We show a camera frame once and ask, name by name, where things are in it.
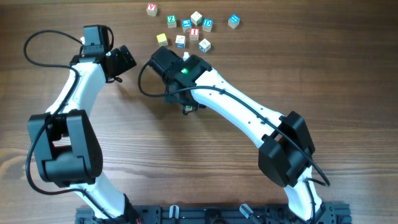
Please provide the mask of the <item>white block blue sides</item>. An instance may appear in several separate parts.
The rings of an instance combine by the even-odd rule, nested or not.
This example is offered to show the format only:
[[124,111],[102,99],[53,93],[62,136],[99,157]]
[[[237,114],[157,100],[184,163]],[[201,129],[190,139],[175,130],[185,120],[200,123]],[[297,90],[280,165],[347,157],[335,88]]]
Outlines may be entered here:
[[206,40],[203,39],[200,43],[199,43],[199,49],[203,52],[203,53],[207,53],[207,51],[209,51],[211,49],[211,43]]

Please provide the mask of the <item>red letter I block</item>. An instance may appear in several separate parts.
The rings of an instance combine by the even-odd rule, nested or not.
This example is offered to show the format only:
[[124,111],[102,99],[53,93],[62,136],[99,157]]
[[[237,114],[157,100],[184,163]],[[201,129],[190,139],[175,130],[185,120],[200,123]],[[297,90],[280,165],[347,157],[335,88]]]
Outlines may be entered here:
[[191,28],[190,29],[190,40],[198,41],[199,40],[199,29],[198,28]]

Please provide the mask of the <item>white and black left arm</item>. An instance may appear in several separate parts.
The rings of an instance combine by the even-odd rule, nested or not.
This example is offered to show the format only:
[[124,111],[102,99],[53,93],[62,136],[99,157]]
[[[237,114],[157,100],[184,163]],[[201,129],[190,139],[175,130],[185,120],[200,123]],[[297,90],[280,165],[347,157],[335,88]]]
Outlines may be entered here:
[[91,207],[91,221],[96,223],[142,223],[128,197],[103,172],[103,153],[89,120],[102,87],[135,66],[124,45],[109,52],[75,55],[57,100],[46,112],[28,120],[32,144],[25,172],[29,185],[41,194],[51,194],[32,180],[30,162],[35,159],[42,180],[59,187],[53,195],[76,193]]

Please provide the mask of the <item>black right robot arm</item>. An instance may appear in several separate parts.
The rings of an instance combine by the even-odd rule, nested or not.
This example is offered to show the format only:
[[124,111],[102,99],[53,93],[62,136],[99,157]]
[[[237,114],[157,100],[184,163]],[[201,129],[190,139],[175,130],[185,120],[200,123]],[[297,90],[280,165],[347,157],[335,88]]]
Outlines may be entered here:
[[290,211],[301,221],[317,222],[322,200],[312,172],[324,173],[312,158],[315,146],[298,113],[284,116],[256,103],[196,55],[182,59],[170,52],[160,68],[166,101],[180,103],[184,114],[210,108],[239,128],[258,148],[262,173],[283,187]]

